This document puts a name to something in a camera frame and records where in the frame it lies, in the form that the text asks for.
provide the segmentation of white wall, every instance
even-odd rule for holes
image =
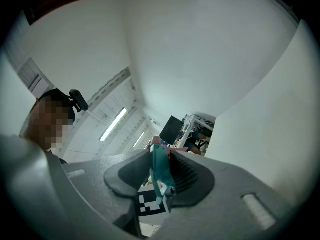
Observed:
[[[36,98],[0,49],[0,134],[18,136]]]
[[[319,171],[319,47],[302,21],[279,62],[219,116],[206,157],[242,167],[293,204]]]
[[[123,0],[146,115],[221,115],[273,68],[297,26],[272,0]]]
[[[121,0],[80,0],[33,24],[24,46],[61,91],[89,100],[130,65]]]

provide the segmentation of ceiling light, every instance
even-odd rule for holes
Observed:
[[[121,120],[121,118],[127,113],[127,110],[125,108],[121,109],[119,114],[115,117],[112,124],[109,126],[108,129],[103,133],[102,137],[99,139],[99,141],[104,142],[108,135],[112,132],[112,130],[116,127],[117,123]]]
[[[140,139],[142,138],[142,136],[143,136],[144,134],[145,134],[144,132],[141,134],[140,138],[138,138],[138,140],[136,141],[136,143],[134,144],[133,147],[135,147],[135,146],[138,144],[138,142],[140,141]]]

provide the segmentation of computer monitor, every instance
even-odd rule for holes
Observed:
[[[175,144],[175,141],[181,132],[184,123],[179,119],[171,116],[169,121],[166,123],[159,137],[170,145]]]

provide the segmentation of black hair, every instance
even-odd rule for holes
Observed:
[[[75,111],[73,109],[73,106],[72,106],[72,103],[71,103],[69,97],[67,95],[65,95],[62,91],[60,91],[59,89],[53,89],[53,90],[49,90],[46,93],[44,93],[39,98],[39,101],[41,101],[45,97],[49,97],[49,96],[52,101],[62,102],[62,105],[64,107],[68,108],[68,119],[73,120],[73,122],[75,122],[76,114],[75,114]]]

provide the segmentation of person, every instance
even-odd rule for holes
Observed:
[[[49,90],[36,100],[31,109],[22,138],[38,144],[44,152],[62,142],[64,132],[76,119],[72,103],[59,89]]]
[[[190,132],[188,139],[184,144],[184,148],[188,147],[187,152],[191,151],[192,153],[201,156],[202,152],[200,151],[199,148],[196,147],[196,141],[199,141],[199,140],[210,141],[210,138],[208,138],[206,135],[204,135],[201,132],[197,132],[197,131]]]

